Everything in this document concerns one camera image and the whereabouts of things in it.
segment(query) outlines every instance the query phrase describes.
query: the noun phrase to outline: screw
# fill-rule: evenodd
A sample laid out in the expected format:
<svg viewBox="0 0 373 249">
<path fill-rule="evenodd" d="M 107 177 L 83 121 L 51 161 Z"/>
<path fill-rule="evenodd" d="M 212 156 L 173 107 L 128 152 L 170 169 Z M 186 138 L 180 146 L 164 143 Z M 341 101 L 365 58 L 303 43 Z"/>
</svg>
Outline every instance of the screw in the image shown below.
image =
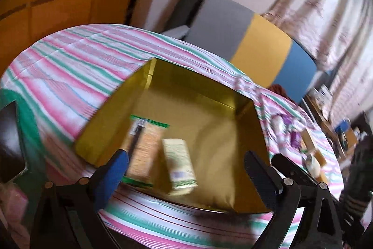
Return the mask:
<svg viewBox="0 0 373 249">
<path fill-rule="evenodd" d="M 88 177 L 82 177 L 79 180 L 79 184 L 81 184 L 81 185 L 87 185 L 89 181 L 90 181 L 90 179 Z"/>
<path fill-rule="evenodd" d="M 51 187 L 53 187 L 53 182 L 46 182 L 44 185 L 45 189 L 50 189 Z"/>
<path fill-rule="evenodd" d="M 324 182 L 321 182 L 318 185 L 320 186 L 321 189 L 324 189 L 324 190 L 326 190 L 328 188 L 328 185 L 325 184 Z"/>
<path fill-rule="evenodd" d="M 284 178 L 283 182 L 285 183 L 285 185 L 288 185 L 288 186 L 291 186 L 292 184 L 294 184 L 294 181 L 288 177 Z"/>
</svg>

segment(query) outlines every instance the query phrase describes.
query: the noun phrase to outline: yellow panel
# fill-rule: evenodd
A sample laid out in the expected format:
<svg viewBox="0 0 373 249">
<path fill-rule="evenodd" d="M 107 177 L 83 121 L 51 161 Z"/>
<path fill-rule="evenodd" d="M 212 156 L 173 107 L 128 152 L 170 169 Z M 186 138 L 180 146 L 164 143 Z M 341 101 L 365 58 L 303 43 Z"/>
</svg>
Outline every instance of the yellow panel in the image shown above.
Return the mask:
<svg viewBox="0 0 373 249">
<path fill-rule="evenodd" d="M 28 10 L 23 9 L 0 20 L 0 74 L 30 46 Z"/>
<path fill-rule="evenodd" d="M 32 7 L 32 40 L 35 42 L 59 30 L 88 24 L 91 1 L 52 0 Z"/>
<path fill-rule="evenodd" d="M 123 24 L 129 0 L 93 0 L 90 23 Z"/>
<path fill-rule="evenodd" d="M 288 56 L 292 39 L 258 14 L 238 46 L 231 63 L 255 83 L 269 87 Z"/>
</svg>

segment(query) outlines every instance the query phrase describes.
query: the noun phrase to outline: blue panel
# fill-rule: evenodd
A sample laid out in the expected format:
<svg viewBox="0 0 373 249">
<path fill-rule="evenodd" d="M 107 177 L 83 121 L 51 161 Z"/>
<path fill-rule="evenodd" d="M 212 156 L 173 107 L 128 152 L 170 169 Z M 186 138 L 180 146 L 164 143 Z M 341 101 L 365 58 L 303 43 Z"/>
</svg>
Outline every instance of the blue panel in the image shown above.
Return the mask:
<svg viewBox="0 0 373 249">
<path fill-rule="evenodd" d="M 104 209 L 111 195 L 118 188 L 129 164 L 127 152 L 117 150 L 106 165 L 99 167 L 92 175 L 89 187 L 94 196 L 94 209 Z"/>
<path fill-rule="evenodd" d="M 312 58 L 293 41 L 288 57 L 273 83 L 281 85 L 287 95 L 299 103 L 306 94 L 315 72 L 316 65 Z"/>
</svg>

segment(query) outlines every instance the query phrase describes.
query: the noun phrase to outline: gray panel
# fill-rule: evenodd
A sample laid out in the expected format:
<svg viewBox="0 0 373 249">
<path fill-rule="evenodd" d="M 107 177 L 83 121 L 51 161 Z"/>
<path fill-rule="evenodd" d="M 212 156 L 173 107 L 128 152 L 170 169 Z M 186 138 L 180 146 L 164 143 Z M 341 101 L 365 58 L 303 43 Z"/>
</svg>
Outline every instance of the gray panel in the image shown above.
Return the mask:
<svg viewBox="0 0 373 249">
<path fill-rule="evenodd" d="M 253 11 L 232 0 L 205 0 L 184 40 L 230 60 L 253 15 Z"/>
</svg>

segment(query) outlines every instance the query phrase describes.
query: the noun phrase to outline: yellow box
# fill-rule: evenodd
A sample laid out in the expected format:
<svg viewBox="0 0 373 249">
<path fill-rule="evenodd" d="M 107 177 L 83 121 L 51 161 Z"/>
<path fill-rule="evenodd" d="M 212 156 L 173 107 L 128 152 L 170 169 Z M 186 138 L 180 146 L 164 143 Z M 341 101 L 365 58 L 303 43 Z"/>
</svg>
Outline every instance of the yellow box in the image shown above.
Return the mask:
<svg viewBox="0 0 373 249">
<path fill-rule="evenodd" d="M 161 189 L 168 176 L 160 155 L 153 169 L 156 192 L 147 193 L 206 210 L 268 211 L 244 169 L 244 154 L 249 150 L 269 165 L 251 99 L 206 76 L 154 58 L 94 115 L 75 143 L 76 153 L 95 166 L 105 164 L 121 146 L 130 115 L 169 124 L 164 138 L 186 141 L 197 179 L 198 187 L 185 196 L 157 192 L 156 186 Z"/>
</svg>

